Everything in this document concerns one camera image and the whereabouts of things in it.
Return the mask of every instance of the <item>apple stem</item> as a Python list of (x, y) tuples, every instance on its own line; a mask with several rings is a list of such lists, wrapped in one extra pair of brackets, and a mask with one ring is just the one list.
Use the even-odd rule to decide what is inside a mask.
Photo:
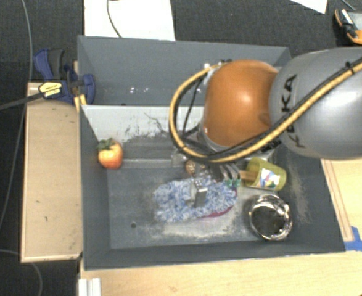
[(112, 145), (115, 145), (115, 142), (113, 141), (112, 137), (108, 139), (101, 139), (99, 144), (97, 145), (98, 150), (109, 150)]

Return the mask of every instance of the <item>blue cloth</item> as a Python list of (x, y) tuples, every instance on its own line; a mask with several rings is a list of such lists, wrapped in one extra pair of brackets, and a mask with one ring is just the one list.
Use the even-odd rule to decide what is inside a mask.
[(232, 207), (237, 200), (236, 191), (223, 182), (214, 183), (210, 177), (202, 181), (208, 188), (203, 207), (189, 207), (186, 201), (191, 199), (193, 179), (171, 181), (159, 186), (154, 192), (154, 200), (158, 204), (155, 217), (159, 221), (172, 223), (221, 213)]

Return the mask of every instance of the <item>wooden table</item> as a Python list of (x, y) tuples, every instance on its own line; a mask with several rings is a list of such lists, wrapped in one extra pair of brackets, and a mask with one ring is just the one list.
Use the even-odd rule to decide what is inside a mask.
[[(36, 84), (29, 84), (29, 94)], [(22, 262), (78, 258), (82, 251), (78, 120), (59, 101), (29, 103), (25, 138)], [(322, 161), (346, 240), (362, 238), (362, 159)], [(152, 268), (84, 271), (109, 295), (362, 294), (362, 252)]]

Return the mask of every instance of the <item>clamp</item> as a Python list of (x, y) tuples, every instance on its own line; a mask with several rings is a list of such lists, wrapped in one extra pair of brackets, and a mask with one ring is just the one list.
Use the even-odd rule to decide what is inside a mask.
[(78, 75), (69, 65), (62, 64), (64, 50), (41, 49), (33, 56), (35, 69), (42, 74), (44, 81), (56, 81), (50, 91), (45, 86), (45, 91), (40, 89), (45, 99), (56, 99), (68, 104), (76, 104), (80, 98), (82, 104), (92, 104), (96, 93), (96, 84), (91, 74)]

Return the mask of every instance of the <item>blue clamp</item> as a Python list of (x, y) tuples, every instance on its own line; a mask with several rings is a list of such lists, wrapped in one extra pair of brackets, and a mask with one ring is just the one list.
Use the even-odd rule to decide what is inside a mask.
[(360, 239), (359, 230), (356, 227), (351, 226), (353, 237), (355, 238), (353, 241), (344, 242), (346, 251), (360, 251), (362, 252), (362, 240)]
[(74, 104), (74, 97), (86, 96), (86, 102), (92, 104), (96, 93), (96, 84), (91, 74), (83, 75), (82, 80), (69, 65), (62, 65), (64, 51), (62, 49), (41, 49), (34, 57), (35, 69), (42, 74), (44, 81), (56, 80), (62, 84), (62, 91), (50, 99)]

